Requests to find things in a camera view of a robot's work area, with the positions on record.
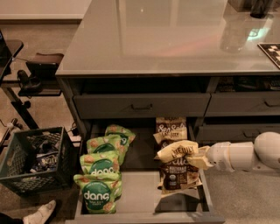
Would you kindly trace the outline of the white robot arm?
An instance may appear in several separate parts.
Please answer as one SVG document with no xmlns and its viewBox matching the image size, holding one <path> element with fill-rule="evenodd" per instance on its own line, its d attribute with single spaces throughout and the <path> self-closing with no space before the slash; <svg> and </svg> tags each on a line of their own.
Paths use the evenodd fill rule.
<svg viewBox="0 0 280 224">
<path fill-rule="evenodd" d="M 215 143 L 200 148 L 198 154 L 186 159 L 190 165 L 203 170 L 214 167 L 222 172 L 279 173 L 280 134 L 263 132 L 254 142 Z"/>
</svg>

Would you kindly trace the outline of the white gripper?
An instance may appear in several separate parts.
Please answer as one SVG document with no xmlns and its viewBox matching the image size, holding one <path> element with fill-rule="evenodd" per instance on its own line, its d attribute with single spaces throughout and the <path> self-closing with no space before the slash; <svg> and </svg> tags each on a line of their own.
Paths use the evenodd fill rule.
<svg viewBox="0 0 280 224">
<path fill-rule="evenodd" d="M 207 170 L 215 167 L 221 172 L 233 172 L 234 168 L 229 159 L 230 142 L 215 143 L 211 147 L 202 146 L 192 155 L 185 156 L 189 165 Z"/>
</svg>

